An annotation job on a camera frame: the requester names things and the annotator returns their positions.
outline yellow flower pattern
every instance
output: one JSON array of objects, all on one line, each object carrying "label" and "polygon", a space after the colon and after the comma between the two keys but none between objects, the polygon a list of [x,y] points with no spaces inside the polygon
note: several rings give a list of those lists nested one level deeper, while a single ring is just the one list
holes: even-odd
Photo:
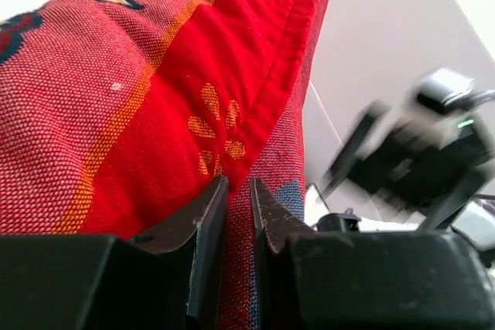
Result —
[{"label": "yellow flower pattern", "polygon": [[[205,84],[201,90],[201,98],[203,99],[208,111],[212,114],[213,119],[215,121],[221,121],[220,102],[214,86],[210,83]],[[227,115],[225,117],[225,126],[227,129],[233,128],[236,125],[240,111],[241,109],[239,107],[239,103],[235,100],[231,100],[227,108]],[[201,117],[189,117],[187,127],[198,137],[212,139],[217,138],[217,133],[215,130],[212,129],[207,121]],[[225,141],[224,151],[235,160],[242,158],[246,152],[242,143],[239,141],[230,140]],[[210,169],[213,170],[213,175],[223,173],[220,155],[217,155],[216,158],[213,159],[212,151],[202,150],[200,151],[200,173],[203,175],[210,175]]]}]

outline woven textile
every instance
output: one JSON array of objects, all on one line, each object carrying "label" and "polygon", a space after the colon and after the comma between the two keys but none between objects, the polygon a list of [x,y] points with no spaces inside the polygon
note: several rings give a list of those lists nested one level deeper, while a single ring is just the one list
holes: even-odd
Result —
[{"label": "woven textile", "polygon": [[230,181],[220,309],[256,328],[248,178],[302,213],[328,0],[52,0],[0,23],[0,233],[129,238]]}]

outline orange stripe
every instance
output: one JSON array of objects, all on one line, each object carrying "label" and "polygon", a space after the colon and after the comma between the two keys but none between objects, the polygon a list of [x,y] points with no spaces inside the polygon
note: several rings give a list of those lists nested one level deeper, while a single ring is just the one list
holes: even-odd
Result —
[{"label": "orange stripe", "polygon": [[93,199],[93,178],[101,163],[127,127],[136,111],[142,105],[151,86],[150,79],[161,64],[163,57],[180,28],[187,22],[203,0],[190,0],[186,6],[172,19],[168,29],[162,35],[159,48],[146,64],[129,98],[121,106],[104,130],[98,135],[89,152],[83,160],[80,184],[76,188],[71,203],[55,223],[49,233],[76,233],[83,225]]}]

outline blurred black object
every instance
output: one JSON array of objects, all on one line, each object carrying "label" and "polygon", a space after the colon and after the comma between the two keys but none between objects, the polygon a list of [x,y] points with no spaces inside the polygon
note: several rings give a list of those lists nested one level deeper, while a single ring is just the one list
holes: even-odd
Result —
[{"label": "blurred black object", "polygon": [[469,78],[437,70],[421,79],[409,116],[364,155],[361,148],[385,112],[372,104],[331,165],[323,196],[348,179],[370,196],[425,214],[420,230],[447,228],[493,177],[481,166],[493,158],[491,138],[470,110],[494,98],[493,91],[474,94]]}]

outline red fabric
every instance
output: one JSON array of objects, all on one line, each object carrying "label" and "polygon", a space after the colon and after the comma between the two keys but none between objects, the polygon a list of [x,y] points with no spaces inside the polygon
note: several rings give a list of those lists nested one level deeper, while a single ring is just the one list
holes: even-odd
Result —
[{"label": "red fabric", "polygon": [[223,173],[220,323],[252,326],[248,176],[304,186],[326,3],[52,0],[0,25],[0,233],[128,238]]}]

